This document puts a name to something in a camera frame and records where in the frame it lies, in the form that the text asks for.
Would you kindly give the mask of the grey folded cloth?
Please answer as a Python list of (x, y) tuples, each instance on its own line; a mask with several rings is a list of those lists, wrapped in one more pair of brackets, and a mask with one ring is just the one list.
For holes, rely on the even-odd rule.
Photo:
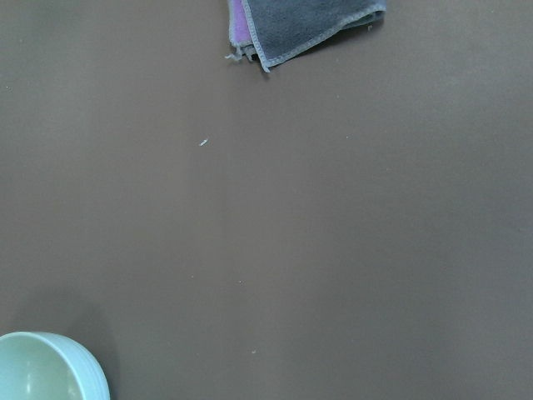
[(386, 15), (383, 0), (229, 1), (228, 39), (235, 62), (258, 57), (264, 72), (297, 57), (341, 31)]

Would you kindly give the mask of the mint green bowl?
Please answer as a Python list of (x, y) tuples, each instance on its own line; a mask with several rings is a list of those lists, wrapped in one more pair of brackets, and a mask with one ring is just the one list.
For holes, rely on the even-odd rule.
[(2, 399), (109, 399), (97, 359), (80, 343), (50, 332), (1, 336)]

